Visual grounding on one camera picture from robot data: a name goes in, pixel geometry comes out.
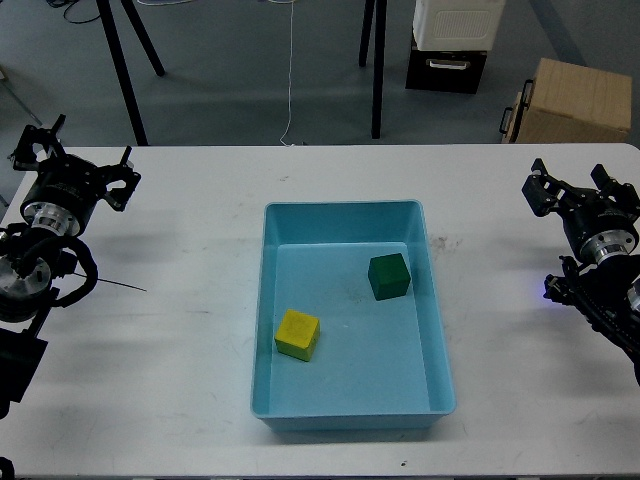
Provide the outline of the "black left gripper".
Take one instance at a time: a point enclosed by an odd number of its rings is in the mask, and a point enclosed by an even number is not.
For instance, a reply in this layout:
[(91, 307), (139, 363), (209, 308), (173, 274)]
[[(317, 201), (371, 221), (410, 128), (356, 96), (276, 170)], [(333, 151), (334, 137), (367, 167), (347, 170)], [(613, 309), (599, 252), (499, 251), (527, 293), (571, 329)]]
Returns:
[(65, 121), (60, 114), (47, 128), (26, 126), (10, 160), (15, 170), (36, 174), (20, 206), (22, 218), (58, 235), (81, 235), (99, 201), (124, 211), (141, 175), (129, 162), (130, 145), (119, 163), (104, 166), (66, 152), (59, 138)]

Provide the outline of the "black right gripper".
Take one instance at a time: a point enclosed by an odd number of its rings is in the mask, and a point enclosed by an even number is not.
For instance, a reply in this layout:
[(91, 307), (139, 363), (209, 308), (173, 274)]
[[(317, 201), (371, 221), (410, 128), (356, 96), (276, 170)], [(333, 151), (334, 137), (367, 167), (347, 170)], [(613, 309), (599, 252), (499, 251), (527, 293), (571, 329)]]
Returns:
[(602, 164), (596, 164), (590, 176), (594, 189), (574, 187), (549, 175), (543, 159), (536, 158), (522, 193), (535, 216), (555, 213), (562, 219), (578, 262), (602, 263), (631, 254), (639, 244), (635, 187), (615, 180)]

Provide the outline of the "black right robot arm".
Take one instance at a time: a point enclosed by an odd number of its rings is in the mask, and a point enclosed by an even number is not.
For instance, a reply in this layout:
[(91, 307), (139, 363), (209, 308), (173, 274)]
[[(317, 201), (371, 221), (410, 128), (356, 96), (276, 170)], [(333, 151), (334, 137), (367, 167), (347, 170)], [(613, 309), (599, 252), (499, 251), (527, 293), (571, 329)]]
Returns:
[(591, 328), (620, 348), (639, 374), (639, 195), (591, 171), (593, 189), (552, 177), (542, 159), (531, 166), (522, 193), (537, 217), (557, 214), (572, 254), (560, 258), (562, 274), (549, 274), (544, 297), (575, 307)]

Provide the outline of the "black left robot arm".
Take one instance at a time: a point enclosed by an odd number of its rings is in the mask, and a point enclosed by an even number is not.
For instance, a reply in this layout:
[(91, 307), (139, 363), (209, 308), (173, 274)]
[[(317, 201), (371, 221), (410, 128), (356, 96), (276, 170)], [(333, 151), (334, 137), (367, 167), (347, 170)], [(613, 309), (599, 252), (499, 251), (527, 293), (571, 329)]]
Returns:
[(10, 155), (34, 183), (19, 208), (19, 223), (1, 230), (1, 413), (22, 401), (47, 341), (38, 334), (54, 308), (93, 291), (98, 267), (81, 240), (99, 201), (124, 211), (141, 176), (127, 155), (97, 166), (69, 154), (58, 139), (66, 117), (49, 128), (28, 125)]

